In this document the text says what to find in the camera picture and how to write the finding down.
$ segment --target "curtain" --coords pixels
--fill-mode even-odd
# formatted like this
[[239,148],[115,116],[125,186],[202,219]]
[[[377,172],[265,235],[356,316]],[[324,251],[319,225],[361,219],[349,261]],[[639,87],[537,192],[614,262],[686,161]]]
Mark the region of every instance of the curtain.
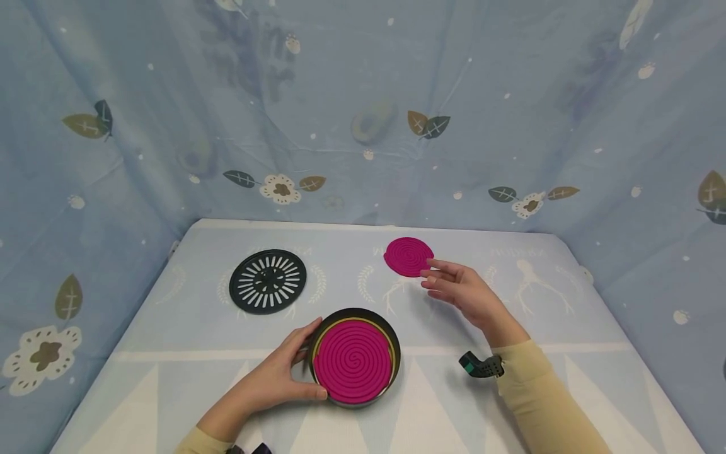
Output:
[[725,54],[719,0],[3,2],[5,450],[202,217],[555,233],[722,450]]

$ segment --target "beige sleeve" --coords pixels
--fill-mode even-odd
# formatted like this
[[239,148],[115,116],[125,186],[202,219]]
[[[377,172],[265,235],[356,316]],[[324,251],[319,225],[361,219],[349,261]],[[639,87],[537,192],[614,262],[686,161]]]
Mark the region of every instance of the beige sleeve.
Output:
[[605,441],[533,342],[492,349],[505,369],[499,395],[531,454],[609,454]]
[[174,450],[174,454],[224,454],[233,443],[220,442],[194,426]]

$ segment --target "green leaf pattern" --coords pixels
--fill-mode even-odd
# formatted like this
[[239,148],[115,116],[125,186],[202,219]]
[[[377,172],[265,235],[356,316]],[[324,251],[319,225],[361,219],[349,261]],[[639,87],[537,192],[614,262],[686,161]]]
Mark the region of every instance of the green leaf pattern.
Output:
[[68,276],[55,296],[55,314],[61,320],[70,320],[81,311],[83,291],[75,275]]

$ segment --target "wrist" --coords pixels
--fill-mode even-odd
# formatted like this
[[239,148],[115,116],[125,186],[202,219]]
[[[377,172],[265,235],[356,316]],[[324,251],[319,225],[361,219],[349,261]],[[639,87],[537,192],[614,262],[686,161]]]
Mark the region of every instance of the wrist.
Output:
[[253,393],[242,382],[234,385],[226,397],[229,398],[230,405],[233,406],[235,413],[241,418],[249,418],[254,413],[262,410]]

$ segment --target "white flower pattern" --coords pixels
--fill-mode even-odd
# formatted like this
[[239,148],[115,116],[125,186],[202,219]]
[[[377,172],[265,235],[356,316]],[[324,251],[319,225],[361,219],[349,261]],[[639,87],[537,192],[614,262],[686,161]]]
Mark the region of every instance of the white flower pattern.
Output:
[[544,203],[545,193],[544,192],[533,192],[527,195],[523,200],[514,202],[512,204],[512,211],[517,213],[522,219],[527,219],[531,215],[539,211]]
[[10,395],[24,396],[35,391],[46,378],[55,380],[76,361],[73,350],[81,345],[81,330],[75,326],[58,333],[50,325],[28,331],[20,337],[20,348],[5,359],[2,374],[15,378]]
[[260,193],[280,205],[297,203],[302,197],[299,191],[295,190],[295,182],[283,174],[268,175],[265,178],[265,185],[260,188]]

